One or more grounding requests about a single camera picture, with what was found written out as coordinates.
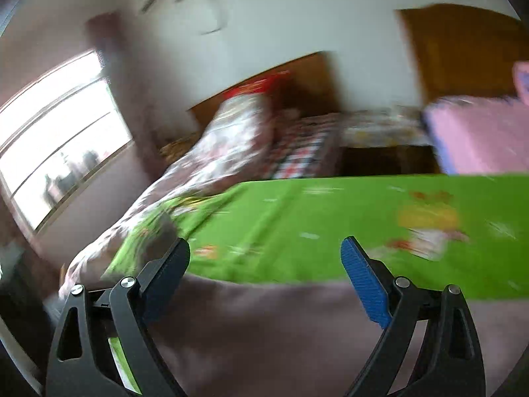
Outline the lilac knit pants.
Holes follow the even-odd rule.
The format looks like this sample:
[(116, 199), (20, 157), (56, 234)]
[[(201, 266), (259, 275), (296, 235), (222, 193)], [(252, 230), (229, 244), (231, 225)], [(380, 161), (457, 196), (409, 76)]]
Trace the lilac knit pants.
[(252, 285), (189, 274), (149, 333), (190, 396), (342, 396), (381, 328), (348, 281)]

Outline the green cartoon bed sheet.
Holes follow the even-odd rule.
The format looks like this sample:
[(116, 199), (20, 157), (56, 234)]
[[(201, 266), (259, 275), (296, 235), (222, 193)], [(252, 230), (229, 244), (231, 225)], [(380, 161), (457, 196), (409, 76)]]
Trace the green cartoon bed sheet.
[(488, 392), (527, 346), (525, 175), (248, 182), (186, 205), (173, 220), (190, 246), (186, 275), (252, 285), (349, 282), (340, 245), (353, 236), (417, 286), (461, 288)]

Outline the pink bed sheet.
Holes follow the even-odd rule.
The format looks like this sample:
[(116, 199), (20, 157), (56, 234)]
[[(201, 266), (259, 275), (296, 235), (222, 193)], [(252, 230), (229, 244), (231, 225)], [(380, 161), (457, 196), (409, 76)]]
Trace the pink bed sheet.
[(512, 97), (444, 97), (423, 110), (441, 171), (526, 173), (528, 106)]

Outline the brown yellow blanket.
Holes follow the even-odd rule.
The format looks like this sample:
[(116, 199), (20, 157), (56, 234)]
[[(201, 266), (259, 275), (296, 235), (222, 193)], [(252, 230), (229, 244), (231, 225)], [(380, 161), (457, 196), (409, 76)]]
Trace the brown yellow blanket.
[(186, 155), (191, 148), (197, 143), (200, 135), (198, 133), (189, 134), (186, 137), (179, 138), (160, 148), (161, 156), (168, 163), (177, 161)]

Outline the window with bars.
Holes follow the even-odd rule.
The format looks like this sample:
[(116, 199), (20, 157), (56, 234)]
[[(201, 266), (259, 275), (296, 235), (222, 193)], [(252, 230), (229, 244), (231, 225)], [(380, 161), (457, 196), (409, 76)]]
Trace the window with bars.
[(1, 107), (1, 183), (38, 230), (131, 140), (98, 55), (85, 52)]

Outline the nightstand with floral cover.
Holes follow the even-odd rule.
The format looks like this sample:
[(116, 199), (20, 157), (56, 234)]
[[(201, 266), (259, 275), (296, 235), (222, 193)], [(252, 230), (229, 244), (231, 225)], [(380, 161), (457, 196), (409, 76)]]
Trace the nightstand with floral cover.
[(395, 105), (379, 110), (356, 110), (343, 122), (341, 144), (349, 148), (431, 146), (422, 110)]

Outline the pink floral quilt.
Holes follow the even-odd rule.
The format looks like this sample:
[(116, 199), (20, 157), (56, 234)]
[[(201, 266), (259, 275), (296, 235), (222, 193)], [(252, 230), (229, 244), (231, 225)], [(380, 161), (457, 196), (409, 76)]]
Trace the pink floral quilt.
[(242, 94), (221, 104), (202, 137), (138, 197), (125, 214), (73, 258), (58, 291), (76, 284), (101, 288), (163, 256), (179, 232), (177, 208), (213, 196), (257, 175), (272, 145), (272, 101)]

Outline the plaid mattress sheet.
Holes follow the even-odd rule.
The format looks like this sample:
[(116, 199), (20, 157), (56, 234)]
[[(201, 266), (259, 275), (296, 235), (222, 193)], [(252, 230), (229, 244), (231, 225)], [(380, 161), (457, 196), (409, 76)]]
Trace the plaid mattress sheet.
[(260, 169), (263, 180), (322, 177), (333, 173), (339, 152), (342, 115), (304, 117), (272, 145)]

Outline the folded pink quilt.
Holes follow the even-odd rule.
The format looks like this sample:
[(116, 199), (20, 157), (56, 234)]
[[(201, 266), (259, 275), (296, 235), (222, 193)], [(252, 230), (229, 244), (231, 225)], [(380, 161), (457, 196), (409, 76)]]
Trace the folded pink quilt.
[(529, 105), (529, 62), (515, 62), (513, 66), (513, 82), (516, 94), (525, 106)]

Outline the left wooden headboard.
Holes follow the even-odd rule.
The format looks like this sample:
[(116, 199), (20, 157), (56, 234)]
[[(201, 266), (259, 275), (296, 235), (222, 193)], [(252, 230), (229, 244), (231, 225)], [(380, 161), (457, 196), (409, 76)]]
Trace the left wooden headboard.
[(319, 51), (270, 68), (220, 91), (188, 112), (204, 130), (230, 93), (255, 82), (272, 80), (272, 103), (284, 109), (296, 108), (303, 116), (341, 113), (335, 73), (330, 54)]

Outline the wooden headboard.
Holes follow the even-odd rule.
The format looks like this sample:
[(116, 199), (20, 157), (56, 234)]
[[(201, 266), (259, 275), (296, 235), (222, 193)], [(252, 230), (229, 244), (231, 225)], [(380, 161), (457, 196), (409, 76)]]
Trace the wooden headboard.
[(513, 17), (455, 4), (396, 12), (424, 105), (448, 96), (515, 94), (513, 66), (528, 59), (528, 30)]
[(272, 103), (284, 109), (296, 108), (303, 116), (341, 113), (335, 73), (330, 54), (319, 51), (270, 68), (220, 91), (188, 112), (204, 130), (230, 93), (255, 82), (272, 80)]

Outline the right wooden headboard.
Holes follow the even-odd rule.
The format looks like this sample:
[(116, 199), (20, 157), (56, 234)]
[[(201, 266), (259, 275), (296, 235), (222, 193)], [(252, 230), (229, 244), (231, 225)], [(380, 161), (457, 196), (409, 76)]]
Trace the right wooden headboard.
[(515, 94), (513, 66), (528, 59), (528, 30), (513, 17), (455, 4), (396, 12), (424, 105), (448, 96)]

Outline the red embroidered pillow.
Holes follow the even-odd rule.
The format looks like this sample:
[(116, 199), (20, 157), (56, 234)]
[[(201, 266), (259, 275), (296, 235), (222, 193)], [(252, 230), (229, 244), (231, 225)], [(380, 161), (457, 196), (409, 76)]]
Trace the red embroidered pillow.
[(291, 79), (291, 72), (288, 70), (271, 73), (259, 80), (246, 82), (223, 92), (223, 97), (228, 100), (236, 96), (247, 94), (273, 95), (279, 92)]

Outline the patterned window curtain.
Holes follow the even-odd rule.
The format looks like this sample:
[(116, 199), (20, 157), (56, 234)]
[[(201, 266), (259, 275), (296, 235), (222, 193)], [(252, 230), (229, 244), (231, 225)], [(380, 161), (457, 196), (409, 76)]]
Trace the patterned window curtain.
[(85, 31), (103, 65), (118, 110), (132, 134), (142, 169), (151, 180), (155, 180), (163, 174), (166, 165), (154, 140), (151, 106), (120, 13), (92, 17), (86, 21)]

